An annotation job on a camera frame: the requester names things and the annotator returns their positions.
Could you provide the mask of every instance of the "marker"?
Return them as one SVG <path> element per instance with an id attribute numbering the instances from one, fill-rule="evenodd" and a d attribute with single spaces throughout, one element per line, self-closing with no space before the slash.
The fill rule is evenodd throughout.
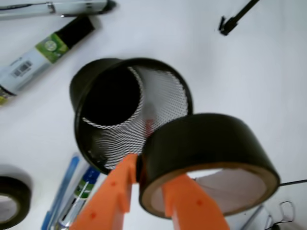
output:
<path id="1" fill-rule="evenodd" d="M 62 17 L 101 14 L 110 11 L 115 5 L 111 0 L 77 0 L 0 6 L 0 20 L 51 14 Z"/>
<path id="2" fill-rule="evenodd" d="M 54 32 L 0 72 L 0 106 L 56 63 L 94 30 L 87 16 L 79 16 Z"/>
<path id="3" fill-rule="evenodd" d="M 73 224 L 97 182 L 99 174 L 100 172 L 95 168 L 88 168 L 75 189 L 74 194 L 70 197 L 67 205 L 60 214 L 55 230 L 67 230 Z"/>

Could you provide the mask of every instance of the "green label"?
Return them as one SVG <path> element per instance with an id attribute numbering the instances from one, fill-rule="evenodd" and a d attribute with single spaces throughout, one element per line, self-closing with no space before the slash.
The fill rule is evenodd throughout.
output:
<path id="1" fill-rule="evenodd" d="M 69 51 L 68 46 L 56 34 L 50 35 L 35 47 L 52 64 Z"/>
<path id="2" fill-rule="evenodd" d="M 90 184 L 88 182 L 85 182 L 84 180 L 81 180 L 78 187 L 75 190 L 75 195 L 80 196 L 80 198 L 86 199 L 90 195 L 93 187 L 94 187 L 94 184 Z"/>

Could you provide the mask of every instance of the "pen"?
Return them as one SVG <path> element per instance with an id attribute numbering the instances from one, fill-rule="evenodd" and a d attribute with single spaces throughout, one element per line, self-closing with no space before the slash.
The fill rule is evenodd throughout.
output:
<path id="1" fill-rule="evenodd" d="M 67 190 L 67 187 L 72 179 L 72 176 L 78 166 L 79 163 L 79 157 L 75 156 L 72 158 L 70 165 L 65 173 L 65 176 L 62 180 L 62 183 L 60 185 L 60 188 L 58 190 L 58 193 L 53 201 L 52 207 L 50 211 L 46 213 L 43 226 L 41 230 L 49 230 L 51 225 L 54 223 L 55 218 L 57 218 L 58 212 L 59 212 L 59 207 L 62 203 L 62 199 L 64 197 L 64 194 Z"/>
<path id="2" fill-rule="evenodd" d="M 115 5 L 112 0 L 76 0 L 0 6 L 0 20 L 49 14 L 61 15 L 61 17 L 101 14 L 113 9 Z"/>

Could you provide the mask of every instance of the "mesh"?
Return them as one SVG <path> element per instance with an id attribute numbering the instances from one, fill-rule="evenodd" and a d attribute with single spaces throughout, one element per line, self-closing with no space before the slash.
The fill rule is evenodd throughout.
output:
<path id="1" fill-rule="evenodd" d="M 188 89 L 171 71 L 130 66 L 140 85 L 141 99 L 135 113 L 115 126 L 101 126 L 82 118 L 89 159 L 112 170 L 129 153 L 140 154 L 146 138 L 162 125 L 189 114 Z"/>

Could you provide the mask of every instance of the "blue pen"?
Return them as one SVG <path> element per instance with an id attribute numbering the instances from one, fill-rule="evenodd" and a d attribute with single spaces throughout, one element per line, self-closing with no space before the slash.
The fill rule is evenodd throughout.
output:
<path id="1" fill-rule="evenodd" d="M 79 157 L 73 157 L 71 160 L 71 163 L 65 173 L 65 176 L 63 178 L 63 181 L 61 183 L 61 186 L 58 190 L 58 193 L 53 201 L 53 204 L 51 206 L 51 209 L 46 213 L 43 226 L 41 230 L 49 230 L 50 227 L 52 226 L 53 222 L 55 221 L 58 212 L 59 212 L 59 207 L 62 203 L 62 199 L 65 195 L 65 192 L 67 190 L 67 187 L 72 179 L 72 176 L 77 168 L 77 165 L 79 163 Z"/>

